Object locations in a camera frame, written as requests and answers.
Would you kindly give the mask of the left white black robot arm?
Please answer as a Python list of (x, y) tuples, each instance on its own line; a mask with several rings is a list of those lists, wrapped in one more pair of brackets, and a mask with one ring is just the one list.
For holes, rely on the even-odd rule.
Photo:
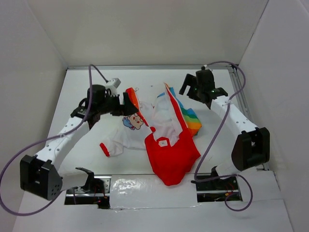
[(120, 99), (111, 87), (92, 85), (87, 97), (79, 102), (64, 128), (42, 150), (20, 161), (20, 187), (48, 201), (64, 190), (79, 187), (89, 193), (95, 188), (94, 172), (76, 167), (74, 171), (59, 173), (65, 157), (75, 144), (100, 120), (101, 115), (129, 116), (138, 111), (128, 90)]

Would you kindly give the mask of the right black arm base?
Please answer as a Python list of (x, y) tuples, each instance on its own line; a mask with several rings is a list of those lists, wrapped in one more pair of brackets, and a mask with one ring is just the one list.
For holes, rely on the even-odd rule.
[(236, 177), (207, 182), (191, 180), (191, 183), (196, 187), (198, 203), (224, 202), (226, 197), (228, 197), (228, 201), (242, 200)]

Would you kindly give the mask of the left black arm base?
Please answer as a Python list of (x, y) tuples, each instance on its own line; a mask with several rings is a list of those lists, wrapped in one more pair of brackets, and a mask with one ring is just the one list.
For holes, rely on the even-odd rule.
[(64, 205), (96, 205), (99, 209), (110, 209), (111, 176), (95, 175), (93, 171), (78, 167), (87, 174), (87, 180), (81, 187), (66, 191)]

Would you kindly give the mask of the rainbow white red kids jacket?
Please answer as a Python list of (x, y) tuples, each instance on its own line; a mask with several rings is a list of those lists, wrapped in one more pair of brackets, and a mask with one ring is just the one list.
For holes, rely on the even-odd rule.
[(142, 102), (133, 88), (126, 93), (138, 111), (124, 116), (116, 130), (99, 144), (106, 157), (124, 148), (145, 150), (153, 172), (166, 186), (181, 183), (200, 158), (193, 137), (202, 127), (193, 109), (186, 109), (174, 89), (165, 86), (154, 104)]

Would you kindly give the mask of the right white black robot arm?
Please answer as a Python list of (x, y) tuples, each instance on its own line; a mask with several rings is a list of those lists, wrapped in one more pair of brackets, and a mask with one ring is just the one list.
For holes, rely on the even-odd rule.
[(235, 144), (231, 155), (212, 171), (211, 185), (222, 189), (227, 185), (227, 178), (235, 176), (249, 168), (262, 165), (270, 160), (270, 132), (252, 123), (231, 101), (228, 93), (215, 86), (211, 70), (203, 69), (195, 75), (187, 74), (179, 94), (206, 104), (222, 119), (220, 128), (228, 126)]

